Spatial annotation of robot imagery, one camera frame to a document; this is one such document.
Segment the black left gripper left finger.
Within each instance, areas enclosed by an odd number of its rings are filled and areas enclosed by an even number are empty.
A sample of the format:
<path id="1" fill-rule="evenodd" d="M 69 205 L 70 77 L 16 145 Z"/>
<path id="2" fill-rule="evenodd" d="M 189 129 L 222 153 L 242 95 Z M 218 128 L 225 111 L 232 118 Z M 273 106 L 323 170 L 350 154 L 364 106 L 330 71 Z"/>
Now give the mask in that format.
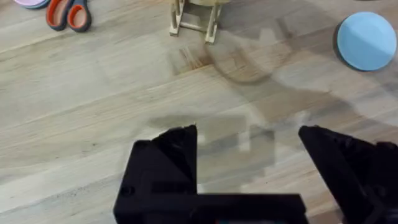
<path id="1" fill-rule="evenodd" d="M 116 198 L 117 223 L 185 223 L 197 194 L 197 127 L 134 143 Z"/>

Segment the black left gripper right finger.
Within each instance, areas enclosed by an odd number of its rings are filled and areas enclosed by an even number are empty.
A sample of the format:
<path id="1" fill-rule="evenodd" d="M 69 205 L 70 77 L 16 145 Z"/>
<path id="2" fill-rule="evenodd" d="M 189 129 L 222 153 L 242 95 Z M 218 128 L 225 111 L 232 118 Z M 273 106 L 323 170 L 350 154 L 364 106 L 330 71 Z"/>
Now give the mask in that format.
<path id="1" fill-rule="evenodd" d="M 396 144 L 320 126 L 302 126 L 298 135 L 346 223 L 397 223 Z"/>

